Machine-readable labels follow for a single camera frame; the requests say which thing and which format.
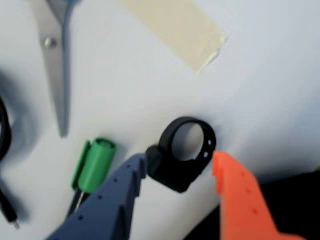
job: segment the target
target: tape strip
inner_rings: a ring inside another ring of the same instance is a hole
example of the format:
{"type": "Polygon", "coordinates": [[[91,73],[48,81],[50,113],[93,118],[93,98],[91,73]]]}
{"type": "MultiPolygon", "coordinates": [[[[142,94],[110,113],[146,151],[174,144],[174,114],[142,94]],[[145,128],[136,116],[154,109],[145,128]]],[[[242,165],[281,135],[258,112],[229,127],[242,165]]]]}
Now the tape strip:
{"type": "Polygon", "coordinates": [[[221,30],[191,0],[120,0],[194,71],[225,43],[221,30]]]}

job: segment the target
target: white surface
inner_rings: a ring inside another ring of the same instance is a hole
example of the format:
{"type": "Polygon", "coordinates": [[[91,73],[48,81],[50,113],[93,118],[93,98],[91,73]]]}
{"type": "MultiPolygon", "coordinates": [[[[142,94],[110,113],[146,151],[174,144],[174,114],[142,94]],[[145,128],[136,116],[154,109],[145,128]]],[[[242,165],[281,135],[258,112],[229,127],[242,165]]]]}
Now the white surface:
{"type": "MultiPolygon", "coordinates": [[[[70,23],[71,112],[61,140],[28,1],[0,0],[0,95],[14,116],[1,180],[21,229],[0,217],[8,240],[42,240],[59,226],[86,139],[119,145],[113,169],[156,143],[183,115],[208,121],[218,148],[264,181],[310,171],[320,156],[320,2],[197,0],[225,31],[220,56],[201,74],[116,0],[83,0],[70,23]]],[[[147,179],[136,201],[133,240],[180,240],[218,203],[210,170],[185,194],[147,179]]]]}

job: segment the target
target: green marker cap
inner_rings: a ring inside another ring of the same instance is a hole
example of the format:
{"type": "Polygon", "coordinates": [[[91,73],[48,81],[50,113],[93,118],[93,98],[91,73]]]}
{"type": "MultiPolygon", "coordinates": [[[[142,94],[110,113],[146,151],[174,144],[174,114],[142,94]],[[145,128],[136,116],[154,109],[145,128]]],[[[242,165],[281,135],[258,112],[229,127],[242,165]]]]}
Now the green marker cap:
{"type": "Polygon", "coordinates": [[[74,173],[71,186],[74,190],[92,194],[105,181],[117,146],[106,139],[86,141],[74,173]]]}

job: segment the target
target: scissor pivot screw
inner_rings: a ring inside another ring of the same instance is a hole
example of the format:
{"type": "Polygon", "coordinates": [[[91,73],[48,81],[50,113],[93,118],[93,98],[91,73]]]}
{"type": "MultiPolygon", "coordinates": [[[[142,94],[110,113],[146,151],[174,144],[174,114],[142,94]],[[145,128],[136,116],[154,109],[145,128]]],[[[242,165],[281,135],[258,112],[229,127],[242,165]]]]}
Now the scissor pivot screw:
{"type": "Polygon", "coordinates": [[[54,49],[58,45],[57,41],[52,37],[47,37],[44,40],[44,46],[46,49],[54,49]]]}

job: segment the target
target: orange plastic clamp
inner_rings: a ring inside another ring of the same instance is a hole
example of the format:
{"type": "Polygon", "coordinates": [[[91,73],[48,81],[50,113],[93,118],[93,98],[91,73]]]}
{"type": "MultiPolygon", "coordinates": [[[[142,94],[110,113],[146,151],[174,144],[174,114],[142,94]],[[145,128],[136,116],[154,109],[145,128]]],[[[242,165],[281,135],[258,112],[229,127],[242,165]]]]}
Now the orange plastic clamp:
{"type": "Polygon", "coordinates": [[[258,181],[232,156],[215,151],[212,174],[221,195],[221,240],[305,239],[278,231],[258,181]]]}

